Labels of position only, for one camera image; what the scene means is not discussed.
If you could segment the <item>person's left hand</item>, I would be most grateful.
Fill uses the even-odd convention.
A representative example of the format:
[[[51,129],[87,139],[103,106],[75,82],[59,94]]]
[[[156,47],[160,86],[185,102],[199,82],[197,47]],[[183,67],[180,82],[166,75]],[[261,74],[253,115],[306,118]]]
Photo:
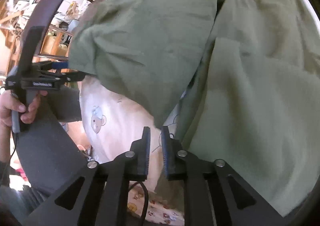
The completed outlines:
[[[28,107],[22,104],[17,98],[15,98],[11,91],[5,91],[1,95],[1,125],[6,127],[12,126],[11,115],[13,111],[17,111],[21,114],[20,120],[25,124],[31,124],[37,113],[37,109],[40,106],[41,96],[46,96],[46,91],[39,91],[31,101]]]

